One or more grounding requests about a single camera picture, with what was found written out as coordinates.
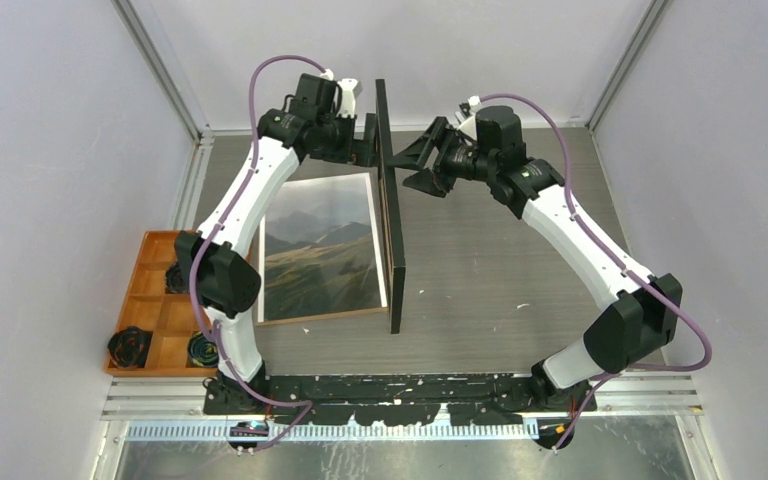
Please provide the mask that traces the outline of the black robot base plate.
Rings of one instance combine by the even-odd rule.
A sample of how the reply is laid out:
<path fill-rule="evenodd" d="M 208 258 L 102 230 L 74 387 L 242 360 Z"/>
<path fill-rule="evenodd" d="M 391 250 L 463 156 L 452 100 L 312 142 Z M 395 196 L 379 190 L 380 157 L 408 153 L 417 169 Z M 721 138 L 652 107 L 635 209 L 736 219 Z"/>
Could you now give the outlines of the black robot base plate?
<path fill-rule="evenodd" d="M 203 380 L 207 415 L 264 415 L 280 425 L 387 427 L 431 424 L 512 425 L 525 413 L 569 416 L 589 391 L 586 383 L 536 397 L 527 376 L 490 374 L 287 375 L 255 381 L 260 399 L 218 373 Z"/>

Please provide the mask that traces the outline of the mountain landscape photo board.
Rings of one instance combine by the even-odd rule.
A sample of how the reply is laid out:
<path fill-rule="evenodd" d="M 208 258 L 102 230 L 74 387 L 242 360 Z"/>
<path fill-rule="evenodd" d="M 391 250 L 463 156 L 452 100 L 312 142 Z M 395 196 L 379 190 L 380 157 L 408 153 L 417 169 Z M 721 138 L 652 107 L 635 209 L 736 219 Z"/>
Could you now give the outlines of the mountain landscape photo board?
<path fill-rule="evenodd" d="M 257 253 L 259 326 L 388 306 L 368 173 L 284 183 L 261 220 Z"/>

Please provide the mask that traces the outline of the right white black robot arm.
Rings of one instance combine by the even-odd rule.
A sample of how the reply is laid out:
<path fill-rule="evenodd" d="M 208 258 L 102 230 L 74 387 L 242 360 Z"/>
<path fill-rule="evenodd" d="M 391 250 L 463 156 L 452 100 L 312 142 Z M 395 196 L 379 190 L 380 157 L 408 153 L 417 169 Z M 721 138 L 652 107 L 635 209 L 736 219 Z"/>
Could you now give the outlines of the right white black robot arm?
<path fill-rule="evenodd" d="M 412 170 L 404 186 L 435 197 L 445 197 L 459 179 L 486 184 L 560 253 L 594 298 L 601 313 L 582 336 L 531 368 L 529 389 L 540 408 L 558 409 L 571 387 L 617 374 L 673 340 L 677 316 L 661 300 L 680 302 L 679 281 L 652 274 L 599 226 L 581 228 L 588 215 L 566 196 L 565 180 L 551 164 L 528 156 L 512 108 L 484 107 L 458 127 L 437 117 L 387 163 Z"/>

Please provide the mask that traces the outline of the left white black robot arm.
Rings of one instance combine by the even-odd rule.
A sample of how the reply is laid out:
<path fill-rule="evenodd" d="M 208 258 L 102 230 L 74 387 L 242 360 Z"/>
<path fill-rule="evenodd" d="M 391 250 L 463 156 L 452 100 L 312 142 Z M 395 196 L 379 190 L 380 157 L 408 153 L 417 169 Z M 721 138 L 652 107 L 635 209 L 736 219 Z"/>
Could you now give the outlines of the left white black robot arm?
<path fill-rule="evenodd" d="M 247 158 L 213 212 L 176 237 L 197 325 L 219 351 L 221 376 L 233 381 L 228 400 L 244 414 L 258 412 L 267 398 L 253 315 L 263 280 L 247 259 L 251 243 L 269 205 L 304 160 L 347 164 L 363 157 L 371 137 L 355 137 L 361 90 L 354 78 L 301 75 L 284 106 L 259 118 Z"/>

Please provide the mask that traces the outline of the black wooden picture frame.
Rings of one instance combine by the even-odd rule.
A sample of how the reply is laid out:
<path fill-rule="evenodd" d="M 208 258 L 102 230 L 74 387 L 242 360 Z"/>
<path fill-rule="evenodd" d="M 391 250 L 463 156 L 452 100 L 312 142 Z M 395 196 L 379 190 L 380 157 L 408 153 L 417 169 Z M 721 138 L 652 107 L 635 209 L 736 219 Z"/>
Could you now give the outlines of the black wooden picture frame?
<path fill-rule="evenodd" d="M 388 268 L 389 331 L 398 335 L 402 329 L 407 268 L 396 172 L 388 165 L 393 157 L 393 142 L 384 79 L 375 80 L 375 115 L 380 213 Z"/>

